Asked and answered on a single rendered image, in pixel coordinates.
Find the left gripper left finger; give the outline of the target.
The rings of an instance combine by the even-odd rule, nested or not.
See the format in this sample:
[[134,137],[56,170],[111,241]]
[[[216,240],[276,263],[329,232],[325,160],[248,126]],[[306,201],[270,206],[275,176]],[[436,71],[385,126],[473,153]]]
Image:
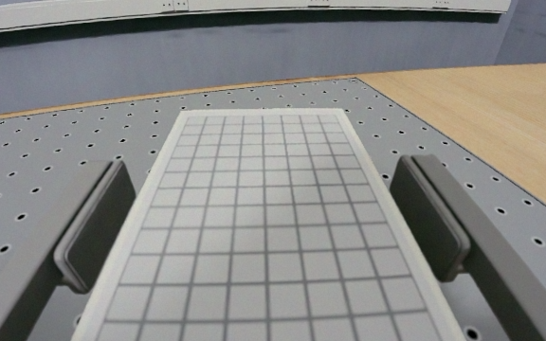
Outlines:
[[122,160],[84,164],[0,273],[0,341],[27,341],[57,286],[93,289],[136,196]]

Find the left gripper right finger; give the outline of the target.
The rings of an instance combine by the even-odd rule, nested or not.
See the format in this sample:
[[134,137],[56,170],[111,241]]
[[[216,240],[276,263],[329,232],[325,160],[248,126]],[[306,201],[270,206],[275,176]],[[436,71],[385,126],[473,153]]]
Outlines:
[[390,194],[439,282],[469,274],[510,341],[546,341],[546,289],[434,154],[403,154]]

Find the grey perforated breadboard plate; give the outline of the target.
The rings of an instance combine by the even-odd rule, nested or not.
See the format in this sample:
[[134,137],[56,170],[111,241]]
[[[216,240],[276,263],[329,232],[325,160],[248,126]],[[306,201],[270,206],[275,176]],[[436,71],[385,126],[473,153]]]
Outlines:
[[[124,161],[131,212],[181,111],[273,108],[342,108],[389,193],[402,154],[434,154],[546,288],[546,203],[358,77],[0,118],[0,273],[88,160]],[[71,341],[105,264],[86,295],[57,286],[27,341]],[[466,341],[510,341],[469,274],[435,280]]]

